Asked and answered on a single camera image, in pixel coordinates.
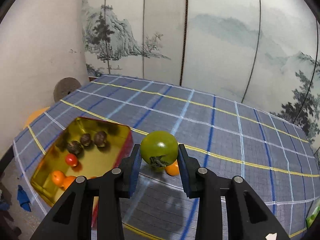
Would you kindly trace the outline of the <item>brown water chestnut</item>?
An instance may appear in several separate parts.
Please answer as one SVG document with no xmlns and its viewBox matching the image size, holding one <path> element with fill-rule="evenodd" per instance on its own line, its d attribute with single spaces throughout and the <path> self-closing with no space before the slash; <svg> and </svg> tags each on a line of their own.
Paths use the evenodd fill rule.
<svg viewBox="0 0 320 240">
<path fill-rule="evenodd" d="M 89 133 L 84 133 L 80 137 L 80 144 L 84 147 L 88 147 L 92 142 L 91 135 Z"/>
<path fill-rule="evenodd" d="M 97 147 L 103 148 L 106 146 L 106 142 L 107 142 L 107 134 L 104 131 L 99 131 L 94 135 L 93 138 L 94 144 Z"/>
<path fill-rule="evenodd" d="M 71 141 L 67 144 L 67 151 L 73 155 L 80 155 L 83 152 L 84 148 L 82 144 L 78 141 Z"/>
</svg>

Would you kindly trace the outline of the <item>green tomato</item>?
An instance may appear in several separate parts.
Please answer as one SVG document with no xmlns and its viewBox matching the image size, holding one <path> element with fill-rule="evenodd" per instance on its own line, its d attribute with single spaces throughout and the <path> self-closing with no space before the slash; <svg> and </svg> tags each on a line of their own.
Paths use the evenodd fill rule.
<svg viewBox="0 0 320 240">
<path fill-rule="evenodd" d="M 177 159 L 178 142 L 169 132 L 153 131 L 142 140 L 140 155 L 150 166 L 165 168 Z"/>
</svg>

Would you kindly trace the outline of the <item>orange cherry tomato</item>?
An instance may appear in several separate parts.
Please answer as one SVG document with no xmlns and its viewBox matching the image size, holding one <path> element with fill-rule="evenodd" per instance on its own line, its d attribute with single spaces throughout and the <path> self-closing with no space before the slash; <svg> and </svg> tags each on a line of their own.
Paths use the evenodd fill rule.
<svg viewBox="0 0 320 240">
<path fill-rule="evenodd" d="M 58 187 L 63 187 L 65 178 L 65 174 L 60 170 L 56 170 L 51 173 L 52 182 Z"/>
<path fill-rule="evenodd" d="M 175 160 L 171 165 L 165 168 L 165 171 L 170 176 L 178 176 L 180 174 L 178 162 Z"/>
<path fill-rule="evenodd" d="M 75 176 L 67 176 L 63 180 L 62 189 L 65 191 L 76 180 Z"/>
</svg>

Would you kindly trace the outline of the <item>blue cloth rag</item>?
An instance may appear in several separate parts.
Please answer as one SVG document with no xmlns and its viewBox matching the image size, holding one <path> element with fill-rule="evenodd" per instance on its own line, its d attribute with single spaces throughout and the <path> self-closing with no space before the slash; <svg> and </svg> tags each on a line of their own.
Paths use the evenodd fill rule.
<svg viewBox="0 0 320 240">
<path fill-rule="evenodd" d="M 23 210 L 31 212 L 30 199 L 21 185 L 17 186 L 17 200 Z"/>
</svg>

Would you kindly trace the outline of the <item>green white tissue pack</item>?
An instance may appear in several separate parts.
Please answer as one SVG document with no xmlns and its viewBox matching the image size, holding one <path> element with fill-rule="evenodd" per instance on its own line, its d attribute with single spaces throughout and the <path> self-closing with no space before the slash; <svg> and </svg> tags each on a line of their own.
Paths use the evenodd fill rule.
<svg viewBox="0 0 320 240">
<path fill-rule="evenodd" d="M 310 209 L 308 211 L 308 215 L 306 217 L 306 227 L 310 228 L 314 220 L 316 219 L 318 213 L 320 210 L 320 199 L 317 198 L 312 202 L 312 205 L 310 206 Z"/>
</svg>

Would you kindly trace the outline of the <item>red cherry tomato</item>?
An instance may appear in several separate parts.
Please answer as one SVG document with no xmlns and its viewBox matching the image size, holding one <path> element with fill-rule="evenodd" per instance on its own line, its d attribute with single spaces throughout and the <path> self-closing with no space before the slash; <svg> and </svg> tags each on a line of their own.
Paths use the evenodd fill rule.
<svg viewBox="0 0 320 240">
<path fill-rule="evenodd" d="M 76 167 L 78 165 L 78 158 L 76 155 L 69 153 L 65 157 L 65 162 L 70 167 Z"/>
</svg>

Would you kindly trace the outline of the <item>red gold tin box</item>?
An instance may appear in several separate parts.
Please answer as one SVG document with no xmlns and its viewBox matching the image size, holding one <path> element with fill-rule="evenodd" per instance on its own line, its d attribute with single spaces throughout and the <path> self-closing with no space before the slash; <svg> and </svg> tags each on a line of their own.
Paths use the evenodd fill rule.
<svg viewBox="0 0 320 240">
<path fill-rule="evenodd" d="M 97 147 L 94 144 L 94 135 L 104 131 L 107 134 L 106 146 Z M 84 147 L 83 152 L 77 156 L 78 165 L 70 167 L 65 162 L 67 144 L 73 140 L 80 142 L 84 133 L 91 135 L 92 142 Z M 100 177 L 107 171 L 117 167 L 121 160 L 130 155 L 133 146 L 131 129 L 128 126 L 78 117 L 54 140 L 46 155 L 41 159 L 30 183 L 44 202 L 53 206 L 64 193 L 62 187 L 56 186 L 51 179 L 51 173 L 56 170 L 62 171 L 65 176 L 84 176 L 88 179 Z"/>
</svg>

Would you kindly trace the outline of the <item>orange plastic stool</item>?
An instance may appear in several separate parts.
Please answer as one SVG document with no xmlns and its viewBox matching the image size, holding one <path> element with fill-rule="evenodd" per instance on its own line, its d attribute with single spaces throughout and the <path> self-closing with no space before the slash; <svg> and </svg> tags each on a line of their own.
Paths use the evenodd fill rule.
<svg viewBox="0 0 320 240">
<path fill-rule="evenodd" d="M 36 118 L 38 118 L 42 113 L 44 113 L 48 109 L 50 109 L 50 107 L 44 107 L 31 113 L 31 115 L 29 115 L 26 119 L 23 128 L 27 128 L 28 125 L 30 125 Z"/>
</svg>

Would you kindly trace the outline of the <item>round stone millstone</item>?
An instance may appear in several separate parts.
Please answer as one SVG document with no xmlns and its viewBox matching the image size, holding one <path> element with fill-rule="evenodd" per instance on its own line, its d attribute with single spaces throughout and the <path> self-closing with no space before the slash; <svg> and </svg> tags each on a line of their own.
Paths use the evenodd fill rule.
<svg viewBox="0 0 320 240">
<path fill-rule="evenodd" d="M 73 77 L 65 77 L 60 80 L 53 91 L 54 102 L 58 102 L 65 96 L 71 94 L 75 90 L 81 87 L 80 82 Z"/>
</svg>

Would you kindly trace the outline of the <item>painted folding screen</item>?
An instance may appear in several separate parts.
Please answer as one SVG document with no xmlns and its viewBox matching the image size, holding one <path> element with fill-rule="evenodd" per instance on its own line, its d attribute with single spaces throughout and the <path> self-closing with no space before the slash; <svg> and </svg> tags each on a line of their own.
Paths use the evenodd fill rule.
<svg viewBox="0 0 320 240">
<path fill-rule="evenodd" d="M 304 0 L 82 0 L 81 17 L 90 75 L 232 99 L 319 148 L 319 18 Z"/>
</svg>

